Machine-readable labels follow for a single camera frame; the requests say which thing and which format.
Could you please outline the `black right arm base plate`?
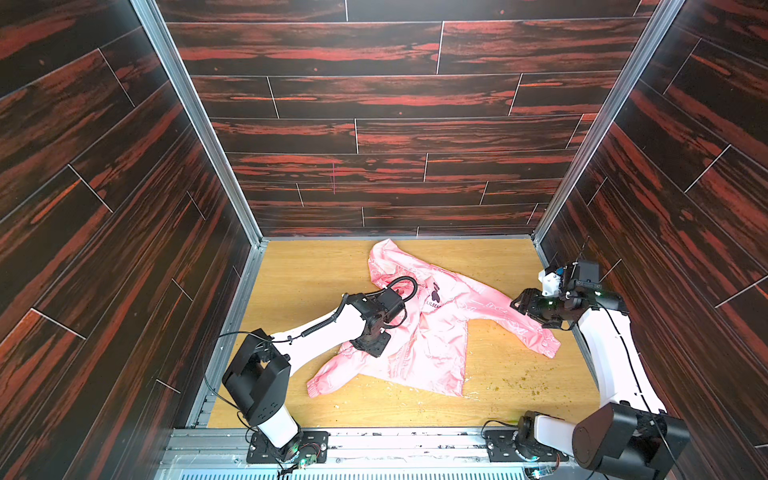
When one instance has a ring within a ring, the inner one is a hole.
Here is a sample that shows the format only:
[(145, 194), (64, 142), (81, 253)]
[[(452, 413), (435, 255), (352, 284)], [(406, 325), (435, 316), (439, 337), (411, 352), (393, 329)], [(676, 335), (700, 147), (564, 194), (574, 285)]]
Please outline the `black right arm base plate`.
[(492, 429), (481, 434), (491, 463), (558, 463), (570, 457), (539, 443), (533, 437), (519, 439), (516, 429)]

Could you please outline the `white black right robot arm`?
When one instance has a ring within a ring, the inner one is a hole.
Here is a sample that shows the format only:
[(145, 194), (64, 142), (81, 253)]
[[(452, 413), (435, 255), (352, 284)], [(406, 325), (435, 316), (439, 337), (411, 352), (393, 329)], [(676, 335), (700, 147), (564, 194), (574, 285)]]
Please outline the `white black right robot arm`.
[(606, 478), (665, 478), (690, 433), (683, 420), (669, 415), (648, 379), (624, 299), (602, 286), (593, 261), (548, 266), (539, 279), (541, 288), (524, 290), (511, 306), (546, 329), (578, 331), (600, 406), (577, 424), (526, 412), (513, 440), (517, 456), (529, 462), (573, 459)]

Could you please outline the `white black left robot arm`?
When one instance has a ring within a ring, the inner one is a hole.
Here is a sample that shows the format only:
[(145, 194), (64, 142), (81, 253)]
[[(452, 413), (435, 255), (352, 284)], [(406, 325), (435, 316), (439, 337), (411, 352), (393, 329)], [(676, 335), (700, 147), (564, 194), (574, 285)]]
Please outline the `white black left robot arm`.
[(380, 357), (417, 291), (414, 278), (400, 276), (371, 293), (345, 294), (334, 311), (292, 330), (273, 336), (248, 332), (222, 384), (249, 426), (277, 451), (292, 453), (301, 442), (301, 429), (285, 406), (292, 374), (343, 343)]

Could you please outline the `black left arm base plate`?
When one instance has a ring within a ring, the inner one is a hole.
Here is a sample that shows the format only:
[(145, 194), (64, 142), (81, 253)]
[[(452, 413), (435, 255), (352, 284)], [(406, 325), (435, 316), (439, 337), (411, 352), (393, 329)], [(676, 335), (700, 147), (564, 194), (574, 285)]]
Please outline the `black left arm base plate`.
[(275, 447), (265, 434), (256, 431), (249, 441), (248, 464), (307, 467), (326, 462), (330, 433), (300, 429), (283, 447)]

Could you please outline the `pink printed jacket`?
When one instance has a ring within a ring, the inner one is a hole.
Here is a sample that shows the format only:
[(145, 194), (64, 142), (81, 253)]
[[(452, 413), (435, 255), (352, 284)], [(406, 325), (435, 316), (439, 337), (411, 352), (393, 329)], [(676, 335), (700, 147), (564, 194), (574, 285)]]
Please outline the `pink printed jacket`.
[(560, 348), (551, 331), (513, 309), (505, 294), (418, 259), (389, 239), (372, 247), (368, 266), (371, 282), (378, 287), (405, 275), (416, 280), (418, 292), (406, 303), (407, 319), (391, 331), (391, 340), (378, 358), (348, 342), (342, 344), (338, 354), (308, 381), (311, 398), (333, 393), (359, 374), (460, 397), (471, 320), (492, 320), (528, 349), (550, 359)]

